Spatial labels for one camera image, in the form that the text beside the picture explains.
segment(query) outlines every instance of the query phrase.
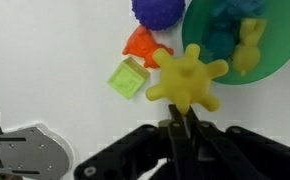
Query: toy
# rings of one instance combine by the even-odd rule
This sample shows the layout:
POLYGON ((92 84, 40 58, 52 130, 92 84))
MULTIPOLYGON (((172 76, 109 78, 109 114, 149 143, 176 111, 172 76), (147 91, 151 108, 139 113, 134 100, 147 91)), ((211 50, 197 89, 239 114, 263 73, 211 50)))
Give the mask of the toy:
POLYGON ((159 66, 153 60, 153 53, 158 48, 166 49, 170 54, 174 51, 171 48, 167 48, 162 44, 157 44, 150 32, 142 25, 138 26, 133 34, 128 39, 127 45, 123 50, 123 54, 133 54, 144 58, 144 67, 159 68, 159 66))
POLYGON ((241 20, 244 17, 262 15, 264 0, 218 0, 213 17, 241 20))
POLYGON ((229 20, 218 20, 207 24, 203 33, 203 44, 213 54, 214 60, 227 60, 238 43, 239 26, 229 20))
POLYGON ((130 57, 120 64, 108 84, 130 99, 148 77, 149 72, 130 57))
POLYGON ((183 16, 185 0, 132 0, 140 24, 150 30, 165 30, 183 16))
POLYGON ((243 19, 240 29, 240 43, 232 55, 233 69, 245 76, 252 71, 260 60, 260 50, 257 44, 262 37, 267 21, 264 19, 243 19))
POLYGON ((224 60, 204 64, 198 60, 200 47, 190 44, 185 54, 179 58, 171 57, 166 50, 158 49, 153 58, 161 66, 159 84, 147 89, 150 101, 167 98, 176 104, 185 115, 192 103, 200 103, 209 111, 219 108, 219 101, 210 92, 211 79, 225 75, 228 65, 224 60))

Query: orange toy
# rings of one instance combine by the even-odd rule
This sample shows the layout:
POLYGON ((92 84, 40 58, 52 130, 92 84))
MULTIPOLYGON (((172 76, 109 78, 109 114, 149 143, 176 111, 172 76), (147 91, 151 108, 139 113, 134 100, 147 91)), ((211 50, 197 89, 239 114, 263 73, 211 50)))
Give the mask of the orange toy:
POLYGON ((144 67, 159 68, 158 64, 153 60, 153 53, 159 48, 164 48, 173 55, 174 51, 162 44, 157 44, 150 32, 142 25, 138 26, 127 41, 127 45, 123 51, 124 55, 132 54, 144 58, 144 67))

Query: metal plate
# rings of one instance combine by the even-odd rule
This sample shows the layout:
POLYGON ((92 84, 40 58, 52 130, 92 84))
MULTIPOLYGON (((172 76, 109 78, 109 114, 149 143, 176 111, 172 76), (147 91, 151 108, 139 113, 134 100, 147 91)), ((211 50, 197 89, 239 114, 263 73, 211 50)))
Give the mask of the metal plate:
POLYGON ((0 135, 0 173, 57 180, 72 159, 69 145, 43 124, 0 135))

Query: green bowl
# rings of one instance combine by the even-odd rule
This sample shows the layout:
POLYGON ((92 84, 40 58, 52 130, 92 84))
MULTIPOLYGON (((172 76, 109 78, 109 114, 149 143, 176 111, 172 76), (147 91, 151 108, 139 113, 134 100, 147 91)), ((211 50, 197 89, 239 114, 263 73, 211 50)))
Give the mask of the green bowl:
MULTIPOLYGON (((204 27, 213 7, 214 0, 193 0, 183 23, 184 49, 191 43, 200 45, 200 60, 204 63, 213 61, 212 54, 202 45, 204 27)), ((258 44, 261 59, 257 67, 242 77, 229 63, 227 75, 214 81, 233 85, 255 82, 274 73, 290 59, 290 0, 265 0, 265 13, 259 18, 267 19, 268 23, 258 44)))

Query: purple spiky ball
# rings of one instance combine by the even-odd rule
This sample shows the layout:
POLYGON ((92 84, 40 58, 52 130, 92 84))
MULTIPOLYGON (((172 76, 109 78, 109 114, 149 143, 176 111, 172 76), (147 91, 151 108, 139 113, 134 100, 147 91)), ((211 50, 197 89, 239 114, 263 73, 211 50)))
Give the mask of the purple spiky ball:
POLYGON ((183 16, 185 0, 132 0, 132 5, 141 25, 160 31, 175 25, 183 16))

